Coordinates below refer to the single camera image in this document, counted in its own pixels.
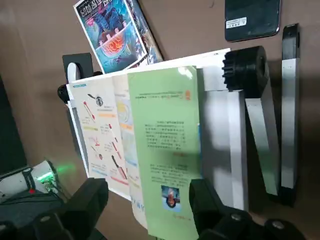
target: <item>open book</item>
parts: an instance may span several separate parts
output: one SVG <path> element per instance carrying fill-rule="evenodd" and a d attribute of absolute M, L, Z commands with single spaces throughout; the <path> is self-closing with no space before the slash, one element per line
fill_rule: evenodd
<path fill-rule="evenodd" d="M 190 65 L 203 66 L 214 58 L 222 63 L 227 51 L 67 86 L 77 109 L 88 175 L 105 178 L 111 191 L 131 200 L 135 218 L 152 236 L 198 237 L 189 184 L 201 178 L 198 92 L 204 91 L 204 79 Z"/>

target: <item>magazine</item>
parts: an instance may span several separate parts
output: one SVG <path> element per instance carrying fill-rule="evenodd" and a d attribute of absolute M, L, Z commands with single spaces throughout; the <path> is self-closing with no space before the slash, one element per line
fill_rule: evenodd
<path fill-rule="evenodd" d="M 73 7 L 104 74 L 130 68 L 147 55 L 126 0 L 81 0 Z"/>

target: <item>black clamp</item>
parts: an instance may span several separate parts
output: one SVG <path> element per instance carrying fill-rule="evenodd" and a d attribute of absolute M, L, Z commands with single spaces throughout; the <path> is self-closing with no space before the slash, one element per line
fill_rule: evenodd
<path fill-rule="evenodd" d="M 227 52 L 223 63 L 224 83 L 230 92 L 244 90 L 245 98 L 261 98 L 269 80 L 266 51 L 262 46 Z"/>

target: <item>wire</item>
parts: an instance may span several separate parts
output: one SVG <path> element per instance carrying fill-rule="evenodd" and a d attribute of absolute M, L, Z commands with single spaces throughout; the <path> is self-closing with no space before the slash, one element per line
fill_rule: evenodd
<path fill-rule="evenodd" d="M 43 201 L 16 201 L 16 202 L 9 202 L 9 203 L 0 203 L 2 205 L 13 205 L 13 204 L 24 204 L 24 203 L 49 203 L 49 202 L 57 202 L 58 200 L 43 200 Z"/>
<path fill-rule="evenodd" d="M 56 190 L 58 191 L 58 193 L 62 194 L 63 197 L 64 197 L 66 200 L 69 199 L 69 198 L 66 196 L 66 194 L 65 194 L 62 190 L 60 190 L 59 188 L 57 188 L 55 185 L 52 185 L 51 187 L 54 188 L 54 189 L 56 189 Z"/>
<path fill-rule="evenodd" d="M 15 201 L 15 200 L 20 200 L 20 199 L 37 198 L 37 197 L 51 197 L 51 196 L 52 196 L 52 194 L 49 192 L 49 193 L 42 193 L 42 194 L 35 194 L 35 195 L 28 195 L 28 196 L 9 198 L 4 202 L 12 202 L 12 201 Z"/>
<path fill-rule="evenodd" d="M 55 192 L 52 191 L 51 193 L 61 202 L 61 204 L 65 203 L 65 201 L 61 197 L 59 197 Z"/>

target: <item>phone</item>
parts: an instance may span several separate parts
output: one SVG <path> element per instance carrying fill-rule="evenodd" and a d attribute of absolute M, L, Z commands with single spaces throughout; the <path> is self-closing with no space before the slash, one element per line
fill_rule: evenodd
<path fill-rule="evenodd" d="M 228 42 L 276 35 L 281 0 L 225 0 L 224 36 Z"/>

